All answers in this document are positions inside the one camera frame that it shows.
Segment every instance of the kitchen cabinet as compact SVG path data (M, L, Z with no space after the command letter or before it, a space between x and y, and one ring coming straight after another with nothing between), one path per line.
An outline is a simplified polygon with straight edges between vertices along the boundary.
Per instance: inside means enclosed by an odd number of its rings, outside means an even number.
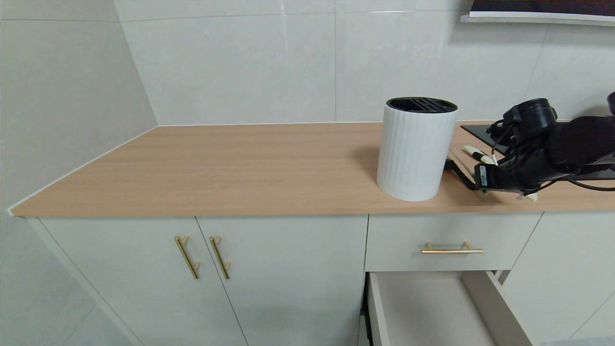
M357 344L367 215L198 221L250 346Z
M572 338L585 339L600 336L615 336L615 292Z
M613 293L614 225L612 212L540 219L504 283L538 341L569 339Z
M512 268L541 213L370 215L367 272L499 270ZM433 248L478 254L423 254Z
M41 221L146 346L246 346L194 217Z

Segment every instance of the tile grout line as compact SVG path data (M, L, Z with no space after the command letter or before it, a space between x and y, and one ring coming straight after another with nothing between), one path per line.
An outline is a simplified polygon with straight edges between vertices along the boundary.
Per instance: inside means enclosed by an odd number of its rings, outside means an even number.
M98 306L98 304L96 304L96 302L94 302L94 306L90 309L90 311L88 311L85 314L85 317L83 317L83 319L81 320L81 322L79 322L79 324L77 325L77 327L75 327L75 329L73 330L73 332L71 333L71 335L68 336L68 338L66 338L66 341L64 341L64 343L62 344L63 346L66 346L66 344L68 344L68 342L71 340L71 338L73 337L73 335L77 332L77 329L79 329L79 327L81 327L81 325L83 324L83 322L85 321L85 319L90 316L90 314L92 313L92 311L94 311L94 309Z
M333 119L338 121L338 11L333 8Z
M591 315L587 318L587 320L586 320L585 322L583 322L583 324L579 327L579 329L577 329L577 330L573 333L573 335L571 335L571 336L568 338L568 340L571 340L571 339L574 337L574 335L575 335L575 334L577 334L577 333L581 330L581 328L583 328L583 327L587 324L587 322L589 322L589 320L591 320L591 319L592 319L592 317L593 317L594 315L596 315L596 313L598 313L598 311L600 311L600 309L602 308L602 306L604 306L604 304L606 304L606 303L607 303L607 302L608 302L611 298L613 298L613 297L615 297L615 291L614 291L613 293L611 293L611 295L610 295L607 299L605 299L605 301L604 301L604 302L602 302L602 304L600 304L600 306L596 309L596 311L594 311L594 312L593 312L593 313L592 313L592 314L591 314Z
M547 24L547 28L544 30L544 37L542 38L542 43L540 45L540 49L538 50L538 56L536 57L536 63L534 64L534 68L532 69L532 74L530 75L530 80L528 81L528 86L525 88L525 92L523 93L523 101L525 101L528 97L528 91L530 90L530 85L532 85L532 80L534 79L534 74L536 74L536 68L538 67L538 62L540 61L540 56L542 55L542 48L544 48L544 43L547 41L547 35L549 33L549 24Z
M2 22L86 22L86 23L119 23L118 20L90 20L90 19L2 19Z
M73 260L68 257L68 254L66 253L66 251L64 251L64 249L60 246L60 244L58 244L58 241L54 238L53 234L51 234L51 232L49 231L49 229L47 228L47 226L45 226L45 224L41 221L40 217L34 217L34 219L36 219L39 224L42 226L42 228L45 230L46 234L49 235L49 238L58 246L58 248L62 251L62 253L66 256L66 258L74 265L75 269L81 274L81 276L83 276L83 278L85 279L85 281L90 284L90 286L92 287L92 289L98 294L98 296L100 297L100 299L109 307L109 309L117 316L117 318L124 324L124 326L126 326L126 328L132 333L132 335L143 345L143 342L141 341L141 339L139 339L139 337L135 334L135 332L132 331L132 329L130 327L128 327L128 324L126 324L126 322L124 322L124 320L117 314L117 312L115 311L114 308L112 308L109 303L107 302L107 300L100 294L100 292L98 291L98 289L96 289L94 287L94 285L90 282L90 280L85 277L85 274L83 274L83 272L81 271L81 269L79 269L79 267L77 267L77 265L75 264L75 262L73 262ZM98 307L98 302L96 301L96 299L94 299L94 297L92 297L92 295L90 294L91 298L94 300L94 308Z

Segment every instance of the white drawer front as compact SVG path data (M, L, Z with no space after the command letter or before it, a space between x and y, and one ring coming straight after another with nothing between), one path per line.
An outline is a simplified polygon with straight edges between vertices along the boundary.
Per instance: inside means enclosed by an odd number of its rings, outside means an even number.
M511 269L540 219L524 214L370 215L366 272ZM482 254L423 254L461 249L464 242Z
M491 272L370 273L374 346L536 346Z

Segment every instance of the cabinet handle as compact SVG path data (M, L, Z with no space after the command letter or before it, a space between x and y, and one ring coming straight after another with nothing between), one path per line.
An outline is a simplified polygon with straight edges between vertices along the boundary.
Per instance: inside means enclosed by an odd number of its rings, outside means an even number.
M425 244L427 249L421 250L422 254L484 254L485 250L483 249L474 249L469 242L464 241L463 245L466 247L465 249L434 249L431 246L431 242L428 241Z
M230 262L224 262L222 260L222 257L220 256L220 250L218 250L218 244L220 244L220 241L222 240L221 236L217 236L217 237L209 237L209 241L212 244L213 247L213 251L216 253L216 258L218 259L218 263L220 263L220 268L222 268L222 274L224 274L224 278L225 279L229 279L229 272L228 269L231 266Z
M186 244L188 239L189 239L188 236L185 236L183 239L180 239L180 237L176 236L175 237L175 244L177 244L177 247L180 248L181 255L184 257L184 260L186 260L186 264L188 265L188 268L190 268L190 272L192 273L192 277L195 280L198 280L199 279L199 275L196 273L196 270L200 266L200 260L196 261L196 263L194 265L192 265L192 263L190 261L190 258L188 258L188 254L186 253L186 249L184 249L184 244Z

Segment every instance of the white tile wall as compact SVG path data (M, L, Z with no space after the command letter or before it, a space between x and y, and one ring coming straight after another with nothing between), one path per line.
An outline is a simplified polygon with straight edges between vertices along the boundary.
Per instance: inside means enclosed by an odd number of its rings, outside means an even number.
M335 120L334 15L123 23L160 125Z
M63 345L95 302L27 221L0 213L0 345Z
M460 24L471 4L115 0L160 124L379 121L408 95L457 103L460 119L535 97L561 118L604 113L614 28Z
M7 20L2 48L3 206L156 126L119 23Z
M117 22L113 0L2 0L2 20Z
M114 0L114 3L122 22L334 11L334 0Z
M610 114L606 97L614 91L615 28L549 25L524 98L546 97L571 119Z
M380 121L387 99L427 96L459 119L499 119L523 101L545 25L460 24L457 11L336 19L338 121Z
M336 0L339 12L470 10L474 0Z

